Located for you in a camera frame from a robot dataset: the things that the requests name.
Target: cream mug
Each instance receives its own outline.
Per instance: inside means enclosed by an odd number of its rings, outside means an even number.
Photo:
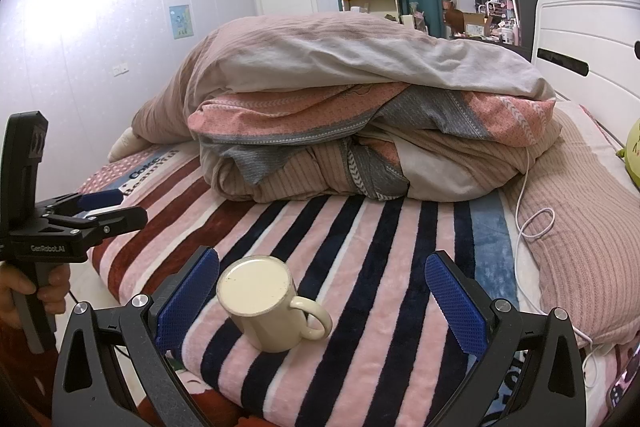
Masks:
[[[291,349],[301,339],[325,339],[334,326],[320,304],[298,296],[289,268],[276,257],[239,259],[218,279],[216,294],[250,344],[268,353]],[[307,326],[303,312],[318,319],[322,329]]]

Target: metal screw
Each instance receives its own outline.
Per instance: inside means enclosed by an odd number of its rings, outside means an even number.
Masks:
[[[89,309],[89,304],[87,304],[86,302],[78,302],[78,304],[74,306],[74,313],[76,315],[82,315],[85,311],[87,311],[87,309]]]
[[[556,316],[557,319],[560,319],[561,321],[565,321],[569,318],[569,314],[564,311],[562,308],[556,308],[554,310],[554,315]]]
[[[142,306],[146,306],[146,303],[149,302],[149,297],[140,293],[131,299],[131,304],[133,304],[136,308],[142,308]]]
[[[497,301],[495,301],[495,309],[502,313],[510,312],[511,303],[504,299],[498,299]]]

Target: blue gripper pad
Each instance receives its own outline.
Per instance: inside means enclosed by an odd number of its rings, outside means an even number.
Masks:
[[[427,257],[424,278],[460,349],[480,359],[488,345],[486,322],[465,289],[437,255]]]
[[[124,201],[124,194],[117,190],[103,190],[102,192],[93,192],[85,194],[78,200],[78,206],[85,211],[97,210],[98,208],[106,208],[107,206],[116,206]]]
[[[158,313],[156,346],[161,353],[180,347],[219,273],[218,252],[208,248]]]

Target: hand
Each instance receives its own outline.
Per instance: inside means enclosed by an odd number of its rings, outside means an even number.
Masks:
[[[44,302],[47,313],[56,315],[65,312],[65,295],[71,288],[70,276],[71,270],[68,264],[56,266],[49,273],[49,286],[38,289],[38,299]],[[14,306],[11,290],[23,295],[32,295],[36,291],[36,286],[15,266],[0,264],[0,321],[20,330],[22,325],[18,310]]]

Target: mug handle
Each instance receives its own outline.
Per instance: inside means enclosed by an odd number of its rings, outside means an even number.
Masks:
[[[329,336],[329,333],[331,333],[331,330],[334,327],[334,322],[331,320],[331,315],[329,315],[327,310],[322,308],[322,306],[316,301],[312,301],[311,299],[307,299],[305,297],[295,296],[291,299],[289,308],[300,310],[313,315],[322,324],[321,330],[316,330],[316,328],[309,328],[308,326],[304,326],[302,328],[302,331],[300,331],[300,335],[302,335],[305,339],[308,339],[310,341],[321,341],[322,339],[327,338]]]

